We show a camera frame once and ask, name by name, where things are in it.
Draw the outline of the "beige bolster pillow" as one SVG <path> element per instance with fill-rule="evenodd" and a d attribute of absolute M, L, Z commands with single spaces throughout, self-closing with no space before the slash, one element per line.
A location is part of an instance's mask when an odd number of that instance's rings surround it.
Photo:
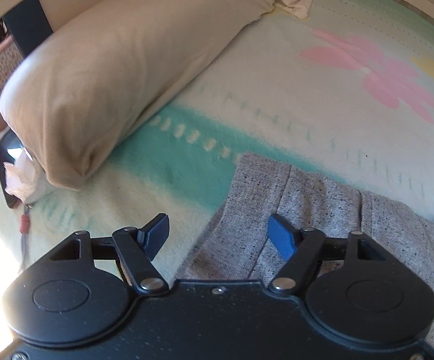
<path fill-rule="evenodd" d="M 273 3 L 99 2 L 24 59 L 1 93 L 1 115 L 51 185 L 80 189 Z"/>

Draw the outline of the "grey sweat pants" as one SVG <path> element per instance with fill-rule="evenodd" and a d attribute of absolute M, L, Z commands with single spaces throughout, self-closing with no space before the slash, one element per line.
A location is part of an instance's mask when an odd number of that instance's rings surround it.
<path fill-rule="evenodd" d="M 176 273 L 178 279 L 269 283 L 283 259 L 268 241 L 272 214 L 294 228 L 345 238 L 362 231 L 423 279 L 434 292 L 434 219 L 406 204 L 303 172 L 256 154 L 241 158 L 227 200 Z M 434 348 L 434 322 L 427 342 Z"/>

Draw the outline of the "white crumpled tissue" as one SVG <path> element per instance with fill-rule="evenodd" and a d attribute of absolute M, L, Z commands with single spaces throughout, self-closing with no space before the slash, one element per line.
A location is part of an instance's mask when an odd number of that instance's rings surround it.
<path fill-rule="evenodd" d="M 40 164 L 24 148 L 8 149 L 13 162 L 4 162 L 4 191 L 25 204 L 36 203 L 53 191 Z"/>

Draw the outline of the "floral bed blanket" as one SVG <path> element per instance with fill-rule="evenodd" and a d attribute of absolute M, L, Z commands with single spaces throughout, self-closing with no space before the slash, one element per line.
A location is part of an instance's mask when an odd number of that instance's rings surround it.
<path fill-rule="evenodd" d="M 388 0 L 314 0 L 243 28 L 119 143 L 80 189 L 31 210 L 37 259 L 74 230 L 107 236 L 156 213 L 173 275 L 252 152 L 434 217 L 434 28 Z"/>

